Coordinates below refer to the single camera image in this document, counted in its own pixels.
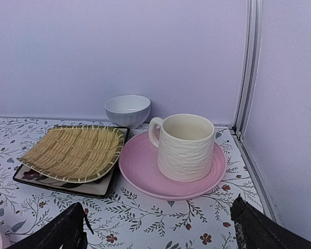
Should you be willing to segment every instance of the pink saucer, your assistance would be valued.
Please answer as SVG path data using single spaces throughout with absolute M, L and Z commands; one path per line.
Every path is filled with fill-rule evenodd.
M 186 200 L 210 192 L 223 178 L 227 161 L 221 147 L 214 144 L 212 167 L 201 180 L 182 183 L 164 176 L 157 166 L 158 149 L 148 133 L 129 140 L 122 149 L 119 166 L 124 178 L 139 191 L 163 200 Z

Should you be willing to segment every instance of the metal frame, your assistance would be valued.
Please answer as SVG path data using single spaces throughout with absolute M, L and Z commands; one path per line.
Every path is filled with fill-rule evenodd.
M 244 60 L 244 71 L 242 76 L 242 87 L 237 107 L 235 123 L 233 127 L 234 140 L 241 151 L 242 158 L 255 184 L 256 191 L 263 205 L 264 213 L 274 222 L 283 226 L 279 218 L 279 212 L 268 191 L 264 178 L 244 140 L 246 125 L 248 122 L 253 91 L 255 89 L 259 52 L 261 46 L 262 26 L 262 0 L 248 0 L 248 26 L 247 40 Z

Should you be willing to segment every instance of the textured mug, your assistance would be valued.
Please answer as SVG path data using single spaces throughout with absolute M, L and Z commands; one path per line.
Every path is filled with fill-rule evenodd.
M 160 126 L 159 139 L 156 128 Z M 153 118 L 149 126 L 151 143 L 158 148 L 158 168 L 166 177 L 179 182 L 202 179 L 211 169 L 214 125 L 206 118 L 177 114 Z

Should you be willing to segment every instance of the plate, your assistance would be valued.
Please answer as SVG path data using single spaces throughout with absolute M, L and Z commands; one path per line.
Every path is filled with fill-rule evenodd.
M 23 157 L 25 166 L 68 183 L 93 182 L 118 160 L 124 134 L 105 126 L 60 126 L 48 133 Z
M 162 200 L 186 200 L 210 192 L 222 180 L 227 160 L 218 144 L 214 144 L 210 172 L 202 179 L 183 183 L 164 176 L 157 166 L 158 149 L 149 141 L 148 133 L 127 142 L 119 158 L 123 177 L 139 191 Z
M 124 134 L 124 141 L 129 139 L 130 129 L 118 127 Z M 114 167 L 101 178 L 89 183 L 66 183 L 56 179 L 41 175 L 25 165 L 21 165 L 13 176 L 13 180 L 19 183 L 28 184 L 38 188 L 49 189 L 53 191 L 69 193 L 91 198 L 106 198 L 114 186 L 119 176 L 119 165 L 115 163 Z

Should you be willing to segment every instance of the white bowl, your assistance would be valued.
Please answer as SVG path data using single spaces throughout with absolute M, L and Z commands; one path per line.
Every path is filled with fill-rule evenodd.
M 150 115 L 151 101 L 139 95 L 124 95 L 107 101 L 105 109 L 114 124 L 134 129 Z

